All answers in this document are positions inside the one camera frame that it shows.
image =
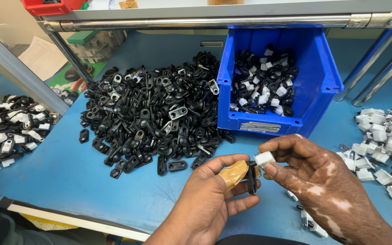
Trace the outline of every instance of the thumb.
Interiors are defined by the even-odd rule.
[[[308,183],[297,177],[290,170],[276,163],[268,163],[264,166],[264,172],[280,186],[296,194],[297,190],[306,187]]]

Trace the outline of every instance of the blue workbench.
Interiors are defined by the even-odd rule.
[[[199,43],[225,39],[225,36],[147,35],[132,31],[100,76],[112,66],[117,66],[124,73],[126,69],[137,68],[141,64],[147,69],[167,67],[171,63],[178,65],[191,61],[198,51],[203,50],[211,51],[220,59],[223,48],[204,48]],[[371,43],[370,40],[329,40],[341,78],[346,77]],[[349,54],[355,54],[354,57],[347,56],[347,48]],[[355,95],[392,56],[392,47],[384,56],[384,60],[378,62],[377,68],[374,66],[371,69],[362,85],[356,86],[351,94]],[[192,170],[188,168],[158,176],[157,156],[154,156],[153,163],[122,174],[117,180],[111,178],[109,173],[112,168],[103,164],[105,155],[91,147],[95,137],[93,132],[90,132],[88,143],[78,142],[82,129],[79,124],[80,112],[85,110],[87,100],[80,96],[33,153],[17,160],[8,169],[0,170],[0,200],[7,197],[41,208],[109,220],[152,233],[172,209]],[[366,107],[392,108],[392,79],[367,102]],[[362,134],[353,121],[358,110],[349,101],[332,102],[310,139],[333,151],[338,151],[340,143],[352,145],[361,142]],[[230,153],[252,155],[258,152],[259,144],[269,139],[252,133],[234,135],[236,142],[222,143],[216,156]],[[287,238],[311,245],[339,244],[331,238],[321,238],[313,232],[303,231],[300,212],[295,208],[298,203],[289,198],[286,190],[274,181],[261,179],[261,182],[258,190],[260,203],[229,218],[221,238],[247,233]],[[363,182],[363,186],[381,215],[392,226],[392,199],[384,186],[377,181]]]

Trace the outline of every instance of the bin label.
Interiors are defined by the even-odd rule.
[[[246,122],[241,124],[240,129],[256,132],[278,132],[280,130],[280,125],[262,122]]]

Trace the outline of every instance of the shelf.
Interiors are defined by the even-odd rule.
[[[207,6],[206,0],[138,0],[139,9],[75,10],[45,20],[112,20],[171,17],[272,16],[391,12],[392,0],[245,0],[246,4]]]

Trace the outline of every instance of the blue storage bin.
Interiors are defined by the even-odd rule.
[[[266,114],[231,112],[236,52],[248,49],[263,57],[269,43],[281,51],[290,48],[296,52],[299,74],[293,81],[294,117],[283,117],[269,110]],[[335,94],[344,88],[323,30],[317,28],[229,30],[217,84],[220,89],[219,128],[276,136],[298,133],[304,137],[311,134]]]

